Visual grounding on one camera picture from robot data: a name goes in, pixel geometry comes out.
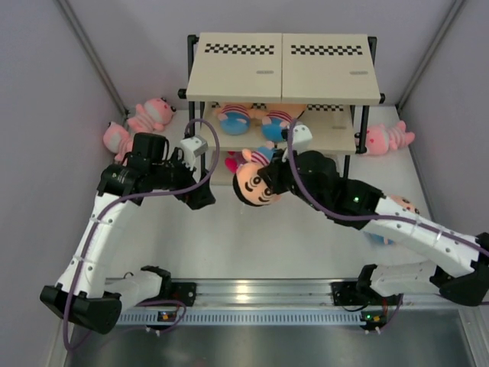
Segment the boy doll blue pants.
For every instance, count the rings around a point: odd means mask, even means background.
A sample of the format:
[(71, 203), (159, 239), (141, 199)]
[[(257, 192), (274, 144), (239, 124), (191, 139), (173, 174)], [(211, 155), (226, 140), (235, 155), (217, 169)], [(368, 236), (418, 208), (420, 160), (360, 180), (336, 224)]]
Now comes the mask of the boy doll blue pants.
[(282, 131), (290, 127), (307, 109), (307, 104), (268, 103), (264, 109), (255, 109), (251, 116), (261, 121), (261, 132), (267, 141), (283, 141)]
[(251, 127), (253, 104), (251, 102), (227, 102), (216, 108), (213, 114), (227, 135), (243, 135)]

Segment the boy doll black hair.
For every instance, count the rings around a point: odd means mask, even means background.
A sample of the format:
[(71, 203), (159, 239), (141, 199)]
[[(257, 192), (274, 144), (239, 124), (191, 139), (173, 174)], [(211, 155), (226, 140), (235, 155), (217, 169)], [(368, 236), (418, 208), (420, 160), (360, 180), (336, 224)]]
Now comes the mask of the boy doll black hair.
[(275, 151), (276, 147), (272, 141), (267, 141), (264, 146), (254, 150), (246, 148), (241, 151), (244, 163), (234, 173), (232, 185), (236, 197), (244, 204), (255, 207), (268, 206), (281, 198), (281, 195), (275, 194), (258, 175), (258, 171), (270, 163)]

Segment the magenta plush shelf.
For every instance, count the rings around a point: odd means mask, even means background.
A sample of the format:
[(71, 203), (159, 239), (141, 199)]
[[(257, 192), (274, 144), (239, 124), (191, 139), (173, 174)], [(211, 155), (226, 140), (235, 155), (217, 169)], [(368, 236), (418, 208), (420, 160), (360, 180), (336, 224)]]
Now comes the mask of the magenta plush shelf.
[(235, 174), (241, 165), (243, 165), (246, 160), (243, 157), (241, 151), (228, 151), (225, 156), (225, 167), (232, 173)]

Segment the boy doll bald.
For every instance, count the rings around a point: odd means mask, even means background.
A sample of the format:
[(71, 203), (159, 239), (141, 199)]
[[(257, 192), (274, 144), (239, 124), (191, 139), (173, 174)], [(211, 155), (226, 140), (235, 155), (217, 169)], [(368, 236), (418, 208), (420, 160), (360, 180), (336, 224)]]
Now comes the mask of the boy doll bald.
[[(408, 211), (411, 213), (420, 214), (420, 211), (413, 204), (413, 202), (406, 199), (405, 197), (399, 196), (399, 195), (389, 195), (389, 198), (391, 198), (395, 203), (399, 204), (403, 208), (403, 211)], [(392, 245), (395, 243), (395, 241), (393, 241), (392, 239), (387, 239), (381, 235), (377, 235), (374, 233), (368, 232), (368, 236), (375, 243), (385, 244), (385, 245)]]

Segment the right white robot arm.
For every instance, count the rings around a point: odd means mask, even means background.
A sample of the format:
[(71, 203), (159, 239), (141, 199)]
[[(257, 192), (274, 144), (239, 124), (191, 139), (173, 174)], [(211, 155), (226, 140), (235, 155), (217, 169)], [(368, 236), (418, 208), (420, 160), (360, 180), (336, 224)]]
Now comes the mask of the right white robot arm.
[(409, 211), (376, 187), (341, 177), (317, 151), (275, 157), (259, 178), (276, 194), (289, 192), (334, 223), (390, 239), (424, 257), (403, 265), (365, 265), (356, 282), (360, 300), (398, 294), (438, 294), (475, 307), (488, 292), (488, 234), (464, 235)]

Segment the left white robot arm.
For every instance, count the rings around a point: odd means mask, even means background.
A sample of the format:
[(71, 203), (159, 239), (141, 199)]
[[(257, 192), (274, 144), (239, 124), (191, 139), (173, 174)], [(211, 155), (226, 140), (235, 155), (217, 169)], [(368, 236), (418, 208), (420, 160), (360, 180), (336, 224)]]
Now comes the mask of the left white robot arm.
[(195, 180), (197, 158), (207, 141), (186, 136), (174, 149), (162, 135), (137, 133), (120, 164), (101, 174), (89, 222), (65, 272), (40, 293), (40, 301), (65, 322), (99, 334), (110, 332), (121, 313), (141, 302), (167, 304), (174, 286), (170, 272), (146, 265), (132, 276), (107, 284), (107, 272), (126, 225), (144, 198), (168, 193), (190, 209), (215, 203), (210, 173)]

